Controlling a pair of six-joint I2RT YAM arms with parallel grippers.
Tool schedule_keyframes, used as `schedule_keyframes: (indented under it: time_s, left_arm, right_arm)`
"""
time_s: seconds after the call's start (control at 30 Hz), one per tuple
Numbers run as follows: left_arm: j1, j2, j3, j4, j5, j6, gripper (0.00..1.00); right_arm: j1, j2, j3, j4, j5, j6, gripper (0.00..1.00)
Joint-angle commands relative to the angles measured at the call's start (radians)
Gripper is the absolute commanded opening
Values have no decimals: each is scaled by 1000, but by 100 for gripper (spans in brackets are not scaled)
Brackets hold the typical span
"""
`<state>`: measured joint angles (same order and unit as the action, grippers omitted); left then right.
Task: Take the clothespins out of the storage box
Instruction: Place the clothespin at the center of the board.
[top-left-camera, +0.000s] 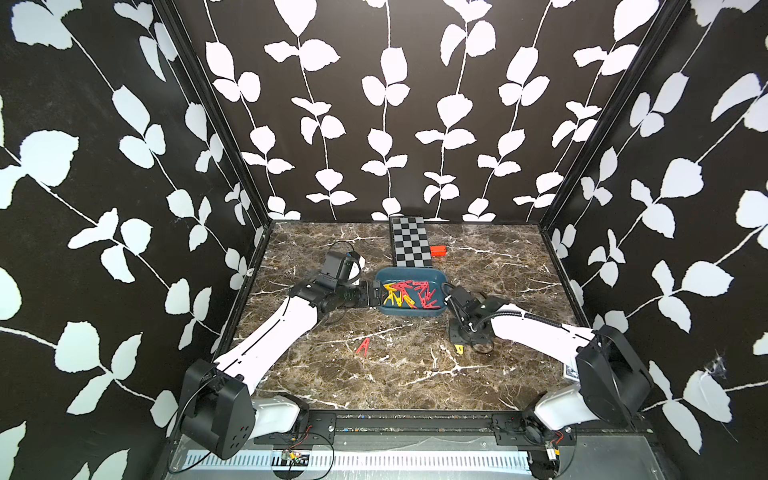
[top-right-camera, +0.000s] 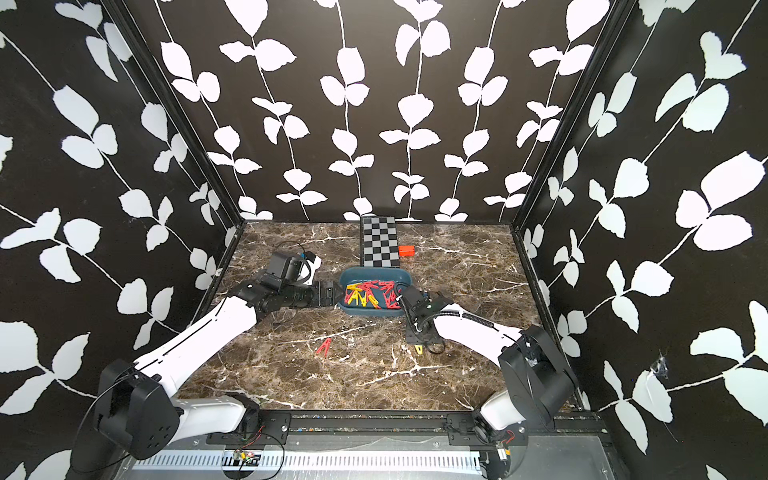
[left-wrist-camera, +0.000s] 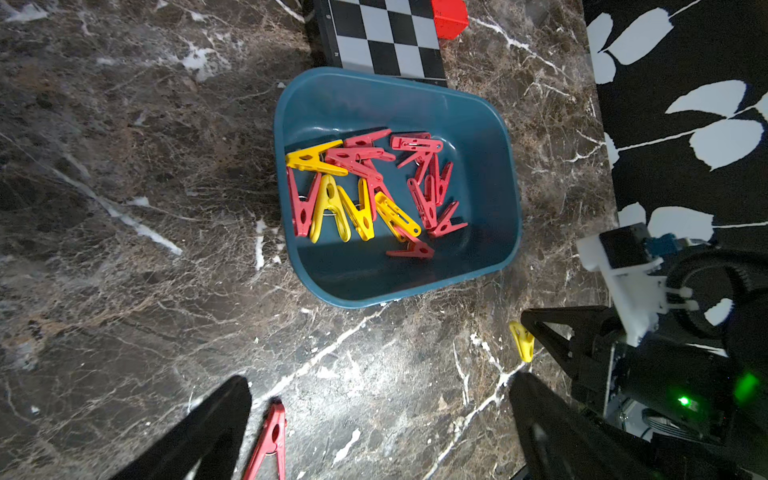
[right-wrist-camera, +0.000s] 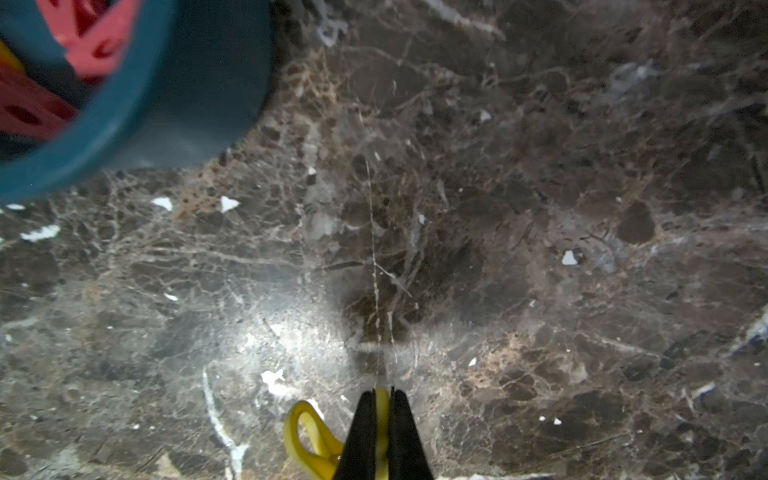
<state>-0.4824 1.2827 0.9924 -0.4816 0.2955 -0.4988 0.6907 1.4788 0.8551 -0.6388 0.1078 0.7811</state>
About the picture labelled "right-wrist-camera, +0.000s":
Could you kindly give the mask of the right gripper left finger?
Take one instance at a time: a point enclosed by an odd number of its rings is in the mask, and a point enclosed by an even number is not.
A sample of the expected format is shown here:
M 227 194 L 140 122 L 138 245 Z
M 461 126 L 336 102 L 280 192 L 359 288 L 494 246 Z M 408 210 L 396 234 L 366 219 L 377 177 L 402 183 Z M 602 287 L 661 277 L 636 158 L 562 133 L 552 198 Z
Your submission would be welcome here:
M 375 391 L 361 395 L 334 480 L 374 480 L 376 475 L 377 409 Z

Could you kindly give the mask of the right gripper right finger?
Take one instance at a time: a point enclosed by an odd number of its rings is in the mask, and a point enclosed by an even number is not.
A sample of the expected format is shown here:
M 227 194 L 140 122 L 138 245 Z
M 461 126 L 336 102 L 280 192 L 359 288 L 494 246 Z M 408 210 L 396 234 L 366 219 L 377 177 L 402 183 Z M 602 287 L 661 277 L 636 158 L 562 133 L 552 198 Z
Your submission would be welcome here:
M 389 420 L 388 478 L 390 480 L 433 480 L 410 403 L 404 391 L 391 389 Z

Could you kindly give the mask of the yellow clothespin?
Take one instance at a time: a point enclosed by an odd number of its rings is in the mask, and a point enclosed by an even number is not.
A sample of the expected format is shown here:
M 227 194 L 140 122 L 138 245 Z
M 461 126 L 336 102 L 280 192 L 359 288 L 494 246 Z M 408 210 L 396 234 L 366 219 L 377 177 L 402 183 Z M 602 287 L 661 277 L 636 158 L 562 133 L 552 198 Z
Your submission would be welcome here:
M 382 387 L 374 391 L 378 427 L 375 479 L 387 479 L 390 395 Z M 310 478 L 333 479 L 345 442 L 334 436 L 310 402 L 300 400 L 289 410 L 284 422 L 283 437 L 289 457 Z

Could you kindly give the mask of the teal storage box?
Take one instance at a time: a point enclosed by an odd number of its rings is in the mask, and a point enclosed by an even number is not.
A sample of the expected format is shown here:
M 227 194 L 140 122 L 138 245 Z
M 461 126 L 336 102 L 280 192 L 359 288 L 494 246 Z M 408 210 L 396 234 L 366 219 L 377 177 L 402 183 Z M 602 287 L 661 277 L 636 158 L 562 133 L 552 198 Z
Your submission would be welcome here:
M 240 139 L 268 96 L 265 1 L 139 1 L 117 69 L 49 141 L 1 134 L 1 200 L 36 199 L 107 168 L 186 167 Z

